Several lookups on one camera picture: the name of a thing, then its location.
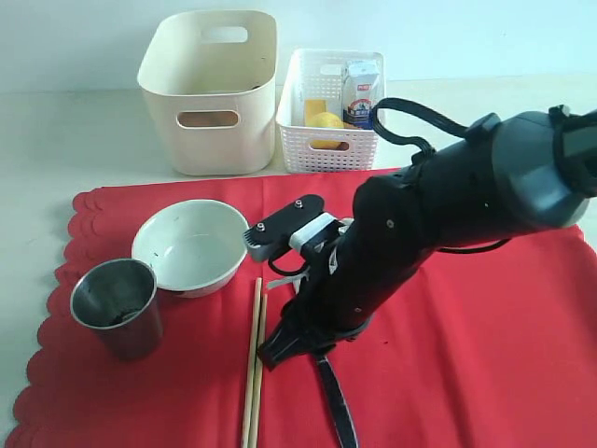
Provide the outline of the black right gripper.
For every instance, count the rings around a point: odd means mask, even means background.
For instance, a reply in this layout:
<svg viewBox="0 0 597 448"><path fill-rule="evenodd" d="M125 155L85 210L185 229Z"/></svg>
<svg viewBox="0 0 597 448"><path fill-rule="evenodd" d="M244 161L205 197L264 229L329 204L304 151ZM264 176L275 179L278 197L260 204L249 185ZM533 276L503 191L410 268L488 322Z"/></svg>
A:
<svg viewBox="0 0 597 448"><path fill-rule="evenodd" d="M375 311L436 248L421 220L315 218L293 231L289 247L307 262L299 293L257 348L269 371L298 355L325 356L353 342Z"/></svg>

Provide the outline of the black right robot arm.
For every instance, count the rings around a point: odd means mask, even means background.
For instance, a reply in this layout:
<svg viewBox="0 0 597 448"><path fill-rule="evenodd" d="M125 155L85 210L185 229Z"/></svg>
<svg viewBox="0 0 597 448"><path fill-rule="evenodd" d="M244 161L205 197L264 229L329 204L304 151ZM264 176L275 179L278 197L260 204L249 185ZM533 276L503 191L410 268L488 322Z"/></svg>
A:
<svg viewBox="0 0 597 448"><path fill-rule="evenodd" d="M417 152L409 166L356 189L350 223L309 194L245 233L255 261L273 265L289 251L303 260L285 273L299 278L297 294L257 350L269 369L358 335L431 255L487 252L571 226L596 194L594 113L554 106L505 120L489 114L464 126L410 100L385 98L378 108L422 119L456 142L436 150L421 137L391 133L371 112L378 136Z"/></svg>

